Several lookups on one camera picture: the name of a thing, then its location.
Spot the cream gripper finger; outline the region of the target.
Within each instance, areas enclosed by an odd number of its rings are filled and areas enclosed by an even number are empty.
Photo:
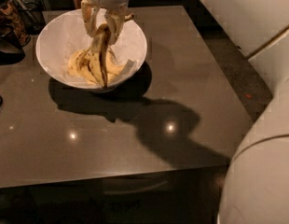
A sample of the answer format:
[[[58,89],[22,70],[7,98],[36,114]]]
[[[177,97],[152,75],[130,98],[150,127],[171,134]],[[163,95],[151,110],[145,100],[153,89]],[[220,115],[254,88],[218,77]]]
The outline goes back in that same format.
[[[96,20],[100,11],[99,5],[93,0],[81,1],[81,12],[87,34],[94,37],[97,31]]]
[[[105,31],[108,34],[109,45],[114,45],[120,36],[125,22],[127,8],[127,6],[122,6],[106,10],[104,17],[107,28]]]

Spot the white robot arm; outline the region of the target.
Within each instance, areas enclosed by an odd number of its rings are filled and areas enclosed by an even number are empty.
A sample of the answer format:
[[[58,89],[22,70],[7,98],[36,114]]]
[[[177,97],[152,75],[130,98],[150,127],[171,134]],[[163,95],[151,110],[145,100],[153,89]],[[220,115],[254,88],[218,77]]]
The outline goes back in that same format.
[[[289,224],[289,0],[131,5],[183,5],[254,122],[228,168],[192,173],[184,224]]]

